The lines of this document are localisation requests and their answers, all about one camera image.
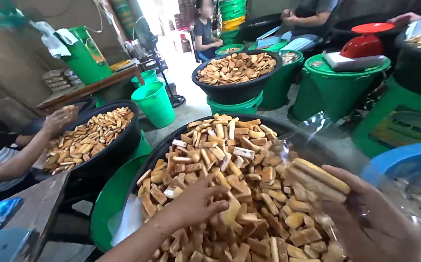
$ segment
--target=black t-shirt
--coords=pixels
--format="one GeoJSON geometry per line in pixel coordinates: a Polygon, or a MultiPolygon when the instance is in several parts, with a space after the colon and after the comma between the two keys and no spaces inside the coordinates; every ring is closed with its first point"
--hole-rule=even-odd
{"type": "Polygon", "coordinates": [[[202,44],[208,45],[212,44],[212,21],[210,18],[207,18],[207,24],[202,23],[201,19],[196,19],[196,24],[194,25],[194,36],[202,36],[202,44]]]}

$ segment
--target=yellow crate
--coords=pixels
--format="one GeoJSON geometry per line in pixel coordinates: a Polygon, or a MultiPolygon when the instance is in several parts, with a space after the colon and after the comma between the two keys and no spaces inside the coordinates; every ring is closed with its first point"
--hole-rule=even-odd
{"type": "Polygon", "coordinates": [[[245,21],[246,21],[246,15],[243,15],[241,17],[238,17],[232,20],[224,21],[222,22],[222,29],[225,29],[225,31],[230,31],[229,28],[234,28],[236,26],[239,26],[245,21]]]}

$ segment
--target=green bin lid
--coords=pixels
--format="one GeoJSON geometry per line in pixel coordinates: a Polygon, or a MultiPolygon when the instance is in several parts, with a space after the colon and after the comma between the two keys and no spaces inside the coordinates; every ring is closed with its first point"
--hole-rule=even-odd
{"type": "Polygon", "coordinates": [[[308,71],[312,73],[317,74],[323,74],[328,76],[336,76],[336,77],[342,77],[342,76],[365,76],[365,75],[371,75],[378,72],[381,72],[383,70],[387,70],[390,68],[390,59],[386,59],[385,63],[383,63],[380,66],[371,67],[363,70],[357,70],[357,71],[342,71],[342,72],[335,72],[333,71],[330,66],[328,65],[327,61],[324,60],[322,54],[315,55],[304,63],[304,68],[306,68],[308,71]]]}

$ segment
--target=hand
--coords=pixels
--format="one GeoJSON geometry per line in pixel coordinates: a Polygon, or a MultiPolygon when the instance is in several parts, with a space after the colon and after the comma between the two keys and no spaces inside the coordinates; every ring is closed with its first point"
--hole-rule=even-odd
{"type": "Polygon", "coordinates": [[[55,136],[77,119],[78,107],[62,108],[45,118],[42,130],[49,132],[51,136],[55,136]]]}
{"type": "Polygon", "coordinates": [[[289,17],[292,13],[293,13],[293,9],[285,9],[283,10],[281,18],[283,19],[285,17],[289,17]]]}
{"type": "Polygon", "coordinates": [[[354,262],[415,262],[419,259],[419,240],[411,222],[382,193],[350,172],[329,165],[322,169],[350,186],[346,205],[324,201],[323,211],[335,222],[348,256],[354,262]],[[367,219],[360,216],[365,207],[367,219]]]}
{"type": "Polygon", "coordinates": [[[403,25],[403,24],[409,24],[417,20],[421,20],[421,16],[413,12],[409,12],[406,14],[396,16],[392,19],[389,19],[387,22],[395,24],[395,25],[403,25]]]}
{"type": "Polygon", "coordinates": [[[295,15],[291,15],[289,17],[284,17],[282,18],[283,23],[287,24],[287,25],[292,25],[295,26],[298,24],[298,17],[295,15]]]}
{"type": "Polygon", "coordinates": [[[213,202],[209,205],[212,196],[225,194],[228,188],[223,186],[208,187],[213,175],[189,185],[183,193],[155,215],[156,221],[164,229],[175,232],[209,220],[216,213],[228,209],[225,200],[213,202]]]}
{"type": "Polygon", "coordinates": [[[213,42],[212,45],[214,47],[221,47],[223,45],[223,41],[217,41],[217,42],[213,42]]]}

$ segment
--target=stacked green crates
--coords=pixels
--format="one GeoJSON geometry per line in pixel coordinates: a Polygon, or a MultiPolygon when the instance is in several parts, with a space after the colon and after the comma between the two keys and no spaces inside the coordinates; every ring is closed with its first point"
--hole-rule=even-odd
{"type": "Polygon", "coordinates": [[[219,12],[222,18],[222,35],[224,45],[239,44],[242,43],[242,39],[239,35],[239,27],[235,26],[235,29],[229,30],[224,24],[228,24],[231,21],[237,21],[242,23],[245,21],[246,16],[246,0],[224,0],[219,3],[219,12]]]}

